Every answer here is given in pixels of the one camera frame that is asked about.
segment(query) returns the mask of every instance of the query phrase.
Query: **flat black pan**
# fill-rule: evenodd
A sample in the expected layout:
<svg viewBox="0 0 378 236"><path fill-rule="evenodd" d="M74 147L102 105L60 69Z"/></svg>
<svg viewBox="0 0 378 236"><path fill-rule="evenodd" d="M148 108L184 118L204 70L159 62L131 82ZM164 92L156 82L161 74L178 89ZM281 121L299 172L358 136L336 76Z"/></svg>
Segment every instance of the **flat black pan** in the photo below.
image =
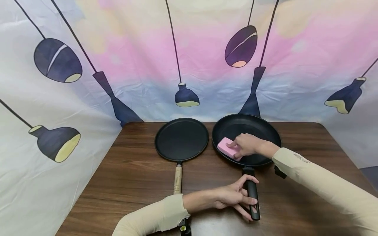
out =
<svg viewBox="0 0 378 236"><path fill-rule="evenodd" d="M208 142L207 128L195 119L175 119L160 128L155 136L156 151L161 157L177 163L173 194L181 193L183 161L201 154ZM191 228L186 219L183 219L179 226L182 234L191 235Z"/></svg>
<svg viewBox="0 0 378 236"><path fill-rule="evenodd" d="M277 146L281 147L281 138L278 132L270 125L267 121L252 115L247 114L232 114L225 116L218 120L214 125L212 131L212 143L215 149L227 160L243 166L243 173L253 175L254 169L252 167L259 167L272 162L272 160L258 154L253 154L250 156L244 156L237 162L234 159L228 157L227 155L220 152L217 148L218 143L227 137L231 140L235 140L236 136L240 134L252 134L260 139L271 141ZM247 181L247 191L248 196L258 199L256 184L252 181ZM260 219L260 209L259 204L256 205L257 213L252 211L252 206L250 206L251 217L254 220Z"/></svg>

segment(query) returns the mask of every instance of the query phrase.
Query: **wrist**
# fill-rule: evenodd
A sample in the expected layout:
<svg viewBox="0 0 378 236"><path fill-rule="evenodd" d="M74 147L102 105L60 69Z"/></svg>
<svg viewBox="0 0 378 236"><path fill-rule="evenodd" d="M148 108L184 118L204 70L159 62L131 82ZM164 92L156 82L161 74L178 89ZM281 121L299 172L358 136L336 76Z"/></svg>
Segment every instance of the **wrist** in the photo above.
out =
<svg viewBox="0 0 378 236"><path fill-rule="evenodd" d="M263 155L269 159L272 159L274 154L278 151L278 149L280 149L279 146L277 146L276 144L272 143L272 142L269 142L269 141L265 141L263 144L261 144L256 152L260 155Z"/></svg>
<svg viewBox="0 0 378 236"><path fill-rule="evenodd" d="M213 190L202 190L183 196L184 208L189 214L212 208L216 200L217 196Z"/></svg>

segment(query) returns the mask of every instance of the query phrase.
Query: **printed backdrop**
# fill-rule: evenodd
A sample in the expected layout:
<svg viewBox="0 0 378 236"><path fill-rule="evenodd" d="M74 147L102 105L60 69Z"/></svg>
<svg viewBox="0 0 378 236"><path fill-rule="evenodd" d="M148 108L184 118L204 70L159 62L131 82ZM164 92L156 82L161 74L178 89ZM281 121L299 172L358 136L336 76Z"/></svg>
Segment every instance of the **printed backdrop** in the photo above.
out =
<svg viewBox="0 0 378 236"><path fill-rule="evenodd" d="M54 235L135 121L319 122L378 188L375 0L0 6L0 235Z"/></svg>

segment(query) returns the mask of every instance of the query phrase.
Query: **beige sleeve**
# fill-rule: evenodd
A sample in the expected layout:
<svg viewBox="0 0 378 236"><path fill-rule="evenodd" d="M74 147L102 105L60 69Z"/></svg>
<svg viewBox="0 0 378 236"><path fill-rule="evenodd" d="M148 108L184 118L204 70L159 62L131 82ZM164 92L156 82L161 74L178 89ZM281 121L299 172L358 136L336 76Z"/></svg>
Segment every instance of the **beige sleeve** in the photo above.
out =
<svg viewBox="0 0 378 236"><path fill-rule="evenodd" d="M361 235L378 235L378 198L289 149L280 148L273 162L291 179L348 215Z"/></svg>
<svg viewBox="0 0 378 236"><path fill-rule="evenodd" d="M183 195L175 194L125 215L112 236L144 236L173 229L190 215L184 208Z"/></svg>

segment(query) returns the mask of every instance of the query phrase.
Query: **person's left hand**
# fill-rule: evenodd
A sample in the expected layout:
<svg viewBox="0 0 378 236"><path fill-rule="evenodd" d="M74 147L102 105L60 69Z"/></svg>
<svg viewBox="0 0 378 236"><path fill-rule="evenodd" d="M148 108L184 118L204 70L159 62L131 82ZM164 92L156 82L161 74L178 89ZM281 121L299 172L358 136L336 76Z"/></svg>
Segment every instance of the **person's left hand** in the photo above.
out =
<svg viewBox="0 0 378 236"><path fill-rule="evenodd" d="M223 209L228 206L233 207L243 218L252 221L251 215L242 208L244 206L249 209L249 205L257 204L257 200L248 197L247 190L243 189L243 184L247 180L259 183L254 176L245 174L233 184L213 189L214 194L217 196L217 201L214 202L213 207L217 209Z"/></svg>

